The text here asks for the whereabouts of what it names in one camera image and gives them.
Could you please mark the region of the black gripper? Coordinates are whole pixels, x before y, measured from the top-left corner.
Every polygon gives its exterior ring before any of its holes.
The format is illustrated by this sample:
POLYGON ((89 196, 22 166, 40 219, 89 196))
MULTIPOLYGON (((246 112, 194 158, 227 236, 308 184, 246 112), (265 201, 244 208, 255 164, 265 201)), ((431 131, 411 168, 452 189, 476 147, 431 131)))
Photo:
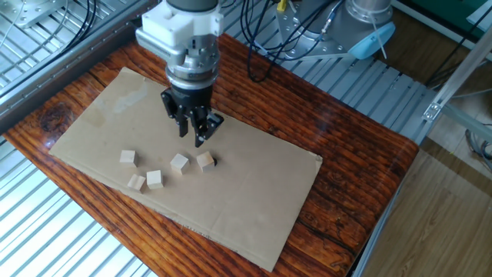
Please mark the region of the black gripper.
MULTIPOLYGON (((161 93, 161 100, 164 103, 168 117, 174 119, 178 125, 180 137, 188 134, 187 110, 196 107, 211 106, 213 87, 208 86, 200 89, 186 89, 176 85, 171 86, 171 90, 164 90, 161 93)), ((224 122, 224 118, 213 113, 211 110, 192 110, 190 112, 191 124, 195 132, 195 147, 199 148, 216 132, 224 122)))

